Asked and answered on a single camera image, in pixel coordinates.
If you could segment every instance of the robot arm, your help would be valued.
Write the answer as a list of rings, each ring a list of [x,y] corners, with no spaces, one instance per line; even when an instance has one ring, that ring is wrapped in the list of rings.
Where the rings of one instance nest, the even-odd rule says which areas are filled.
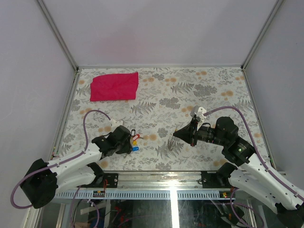
[[[251,173],[257,180],[244,176],[236,166],[230,163],[224,164],[218,172],[224,172],[232,186],[246,191],[265,203],[287,227],[301,227],[304,223],[304,202],[298,195],[304,196],[304,191],[286,180],[270,165],[266,170],[262,165],[262,162],[265,161],[258,158],[250,143],[238,136],[238,127],[230,117],[220,117],[215,128],[202,124],[198,129],[201,120],[199,116],[193,115],[191,122],[176,131],[173,136],[182,139],[191,146],[195,146],[197,141],[223,146],[222,154],[225,158],[237,167]],[[297,194],[282,186],[277,179]]]
[[[45,167],[53,167],[27,178],[20,187],[37,209],[48,204],[57,193],[67,189],[88,184],[98,186],[103,183],[104,172],[95,162],[114,153],[131,153],[130,138],[130,131],[121,125],[107,138],[94,138],[84,152],[79,150],[48,162],[36,160],[26,175]]]

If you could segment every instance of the gray wall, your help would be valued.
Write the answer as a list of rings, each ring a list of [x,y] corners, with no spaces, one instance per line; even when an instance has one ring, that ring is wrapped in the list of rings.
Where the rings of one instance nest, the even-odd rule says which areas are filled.
[[[34,0],[0,1],[0,226],[27,210],[10,193],[32,162],[47,159],[73,70]],[[19,205],[29,204],[21,190]]]
[[[276,0],[45,0],[80,65],[241,65]]]
[[[278,167],[304,188],[304,1],[287,0],[247,74]]]

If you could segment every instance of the red towel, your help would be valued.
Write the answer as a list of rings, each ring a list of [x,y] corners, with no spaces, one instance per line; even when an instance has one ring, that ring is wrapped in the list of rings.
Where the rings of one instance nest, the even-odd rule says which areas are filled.
[[[90,101],[134,100],[138,88],[138,72],[100,75],[91,83]]]

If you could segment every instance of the black mount plate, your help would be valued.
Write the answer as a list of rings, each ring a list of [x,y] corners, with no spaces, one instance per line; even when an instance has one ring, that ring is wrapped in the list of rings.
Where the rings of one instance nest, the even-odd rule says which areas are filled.
[[[107,189],[116,189],[118,185],[118,173],[105,173],[103,183],[105,180],[107,180]]]
[[[226,189],[231,188],[228,181],[221,183],[217,178],[216,172],[202,171],[201,182],[204,189]]]

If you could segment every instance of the floral tablecloth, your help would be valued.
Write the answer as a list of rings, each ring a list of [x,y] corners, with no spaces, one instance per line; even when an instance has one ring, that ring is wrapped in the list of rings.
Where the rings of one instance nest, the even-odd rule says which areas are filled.
[[[94,77],[136,71],[139,87],[135,100],[89,101],[90,83]],[[206,110],[226,105],[239,108],[248,121],[260,153],[269,160],[239,67],[82,69],[59,152],[66,154],[84,147],[82,120],[89,110],[99,109],[115,120],[123,120],[125,127],[135,129],[143,138],[137,140],[139,151],[127,156],[115,154],[99,161],[104,170],[217,170],[226,162],[220,146],[198,142],[196,147],[190,147],[177,140],[174,149],[168,149],[168,139],[175,129],[189,123],[190,111],[196,105]],[[216,119],[221,116],[230,116],[239,126],[239,135],[250,141],[242,119],[234,110],[209,115],[206,122],[214,127]],[[91,113],[86,127],[90,140],[113,130],[100,113]]]

